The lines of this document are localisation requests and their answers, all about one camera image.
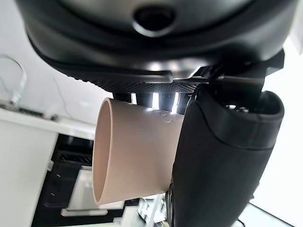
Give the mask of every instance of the silver bolt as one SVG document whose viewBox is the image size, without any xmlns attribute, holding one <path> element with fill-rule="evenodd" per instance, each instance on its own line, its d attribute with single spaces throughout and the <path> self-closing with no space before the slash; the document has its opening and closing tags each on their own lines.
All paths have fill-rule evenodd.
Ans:
<svg viewBox="0 0 303 227">
<path fill-rule="evenodd" d="M 246 107 L 240 107 L 239 110 L 241 112 L 244 112 L 244 113 L 249 113 L 250 112 L 249 109 L 247 109 Z"/>
<path fill-rule="evenodd" d="M 227 105 L 226 107 L 229 108 L 230 110 L 236 109 L 236 105 Z"/>
</svg>

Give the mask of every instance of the white wall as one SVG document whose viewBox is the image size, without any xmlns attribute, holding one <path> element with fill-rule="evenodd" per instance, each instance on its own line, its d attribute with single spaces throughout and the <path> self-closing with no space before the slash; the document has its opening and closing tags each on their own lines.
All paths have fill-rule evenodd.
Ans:
<svg viewBox="0 0 303 227">
<path fill-rule="evenodd" d="M 290 37 L 297 51 L 303 53 L 303 0 L 299 0 Z"/>
<path fill-rule="evenodd" d="M 285 106 L 285 117 L 273 153 L 255 192 L 255 205 L 303 227 L 303 56 L 287 40 L 285 68 L 266 78 Z"/>
<path fill-rule="evenodd" d="M 29 44 L 22 19 L 13 0 L 0 0 L 0 21 L 0 55 L 7 54 L 17 60 L 23 65 L 28 76 L 20 104 L 95 123 L 103 99 L 107 96 L 111 97 L 111 93 L 93 84 L 68 78 L 42 61 Z M 4 72 L 5 69 L 2 67 L 0 77 L 4 81 L 11 84 L 9 80 L 14 77 L 15 84 L 18 83 L 19 76 L 7 75 Z M 7 99 L 1 83 L 0 99 Z"/>
</svg>

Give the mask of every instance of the white container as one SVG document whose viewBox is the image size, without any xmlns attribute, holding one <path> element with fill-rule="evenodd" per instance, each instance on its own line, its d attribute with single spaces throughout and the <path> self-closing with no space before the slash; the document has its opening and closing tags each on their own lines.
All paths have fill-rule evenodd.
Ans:
<svg viewBox="0 0 303 227">
<path fill-rule="evenodd" d="M 106 98 L 93 152 L 98 205 L 166 192 L 183 116 Z"/>
</svg>

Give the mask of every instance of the black vent grille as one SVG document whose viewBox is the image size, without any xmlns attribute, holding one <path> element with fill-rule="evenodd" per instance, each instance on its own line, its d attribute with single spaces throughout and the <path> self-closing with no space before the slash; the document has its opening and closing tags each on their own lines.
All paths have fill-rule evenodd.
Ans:
<svg viewBox="0 0 303 227">
<path fill-rule="evenodd" d="M 77 163 L 77 164 L 86 164 L 91 165 L 92 164 L 92 156 L 84 156 L 81 154 L 68 154 L 68 153 L 62 153 L 59 156 L 59 162 L 63 163 Z"/>
<path fill-rule="evenodd" d="M 200 83 L 144 83 L 121 81 L 91 81 L 91 83 L 112 93 L 193 93 Z"/>
</svg>

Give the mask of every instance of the faucet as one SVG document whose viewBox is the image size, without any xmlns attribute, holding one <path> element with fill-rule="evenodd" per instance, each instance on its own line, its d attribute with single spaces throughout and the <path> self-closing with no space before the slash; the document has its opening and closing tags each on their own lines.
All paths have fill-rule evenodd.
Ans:
<svg viewBox="0 0 303 227">
<path fill-rule="evenodd" d="M 3 55 L 0 55 L 0 59 L 1 58 L 10 59 L 10 60 L 14 61 L 22 70 L 22 78 L 20 80 L 19 86 L 17 89 L 12 91 L 12 95 L 9 98 L 9 104 L 14 106 L 15 108 L 17 108 L 19 100 L 21 98 L 21 93 L 22 93 L 22 91 L 25 87 L 26 81 L 27 81 L 27 75 L 25 73 L 23 66 L 19 62 L 17 62 L 15 59 L 13 59 L 12 57 L 3 54 Z"/>
</svg>

